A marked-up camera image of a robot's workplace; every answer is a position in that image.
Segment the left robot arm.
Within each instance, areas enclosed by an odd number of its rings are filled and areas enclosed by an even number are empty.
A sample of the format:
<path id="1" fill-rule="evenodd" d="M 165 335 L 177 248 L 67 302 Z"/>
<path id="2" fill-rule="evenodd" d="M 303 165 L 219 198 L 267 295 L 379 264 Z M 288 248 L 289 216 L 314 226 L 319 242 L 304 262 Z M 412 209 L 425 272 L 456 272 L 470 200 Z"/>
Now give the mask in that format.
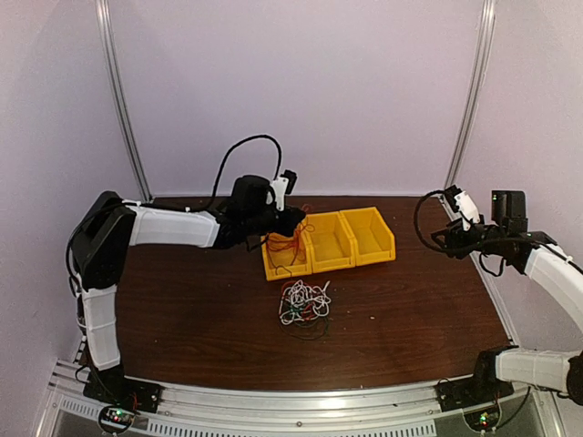
<path id="1" fill-rule="evenodd" d="M 286 170 L 273 180 L 255 175 L 237 178 L 231 195 L 216 210 L 141 203 L 103 192 L 73 230 L 66 245 L 68 282 L 78 305 L 78 325 L 87 338 L 90 361 L 98 374 L 97 391 L 112 404 L 131 394 L 121 370 L 116 293 L 128 250 L 140 245 L 177 245 L 230 249 L 250 237 L 275 233 L 292 237 L 305 219 L 287 205 L 297 175 Z"/>

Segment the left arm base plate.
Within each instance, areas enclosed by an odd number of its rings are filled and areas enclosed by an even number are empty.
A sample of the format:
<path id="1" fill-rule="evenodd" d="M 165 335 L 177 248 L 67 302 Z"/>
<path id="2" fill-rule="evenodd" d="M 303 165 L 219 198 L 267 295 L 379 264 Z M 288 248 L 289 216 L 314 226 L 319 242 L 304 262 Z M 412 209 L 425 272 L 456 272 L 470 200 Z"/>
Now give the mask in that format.
<path id="1" fill-rule="evenodd" d="M 83 395 L 87 398 L 134 412 L 149 413 L 158 411 L 161 392 L 159 384 L 131 379 L 105 382 L 105 386 L 98 381 L 88 381 L 83 389 Z"/>

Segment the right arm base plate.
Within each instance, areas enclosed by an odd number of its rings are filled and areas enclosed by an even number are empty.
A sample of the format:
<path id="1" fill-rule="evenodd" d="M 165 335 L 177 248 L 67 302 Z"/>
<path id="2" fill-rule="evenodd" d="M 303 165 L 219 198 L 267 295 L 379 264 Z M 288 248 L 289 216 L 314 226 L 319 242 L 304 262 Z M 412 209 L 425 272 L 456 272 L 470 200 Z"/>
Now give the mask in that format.
<path id="1" fill-rule="evenodd" d="M 442 412 L 466 409 L 483 403 L 496 402 L 510 396 L 514 388 L 510 382 L 482 381 L 475 377 L 442 380 L 435 385 L 436 397 Z"/>

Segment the yellow three-compartment bin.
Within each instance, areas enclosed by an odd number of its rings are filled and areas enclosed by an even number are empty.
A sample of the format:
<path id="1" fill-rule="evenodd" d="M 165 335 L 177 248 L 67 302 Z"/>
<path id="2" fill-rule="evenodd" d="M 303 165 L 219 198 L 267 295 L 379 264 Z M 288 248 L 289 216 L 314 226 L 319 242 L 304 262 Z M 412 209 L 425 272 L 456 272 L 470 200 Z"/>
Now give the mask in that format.
<path id="1" fill-rule="evenodd" d="M 292 238 L 271 233 L 261 247 L 268 281 L 396 260 L 393 232 L 375 207 L 308 214 Z"/>

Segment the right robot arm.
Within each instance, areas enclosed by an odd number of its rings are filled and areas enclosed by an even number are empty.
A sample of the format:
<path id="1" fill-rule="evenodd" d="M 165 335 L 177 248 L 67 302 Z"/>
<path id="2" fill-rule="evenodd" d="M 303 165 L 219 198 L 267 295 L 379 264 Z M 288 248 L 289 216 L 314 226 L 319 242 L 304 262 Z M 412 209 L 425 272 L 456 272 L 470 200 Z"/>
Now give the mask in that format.
<path id="1" fill-rule="evenodd" d="M 420 240 L 426 248 L 451 259 L 464 259 L 473 253 L 480 259 L 496 256 L 502 268 L 513 268 L 534 281 L 577 326 L 582 324 L 582 269 L 547 233 L 529 230 L 524 192 L 493 191 L 489 221 L 456 185 L 426 196 L 441 197 L 455 214 L 455 219 L 433 232 L 430 239 Z M 581 404 L 582 353 L 498 347 L 479 353 L 471 377 L 442 388 L 446 402 L 462 408 L 492 400 L 511 383 L 561 393 Z"/>

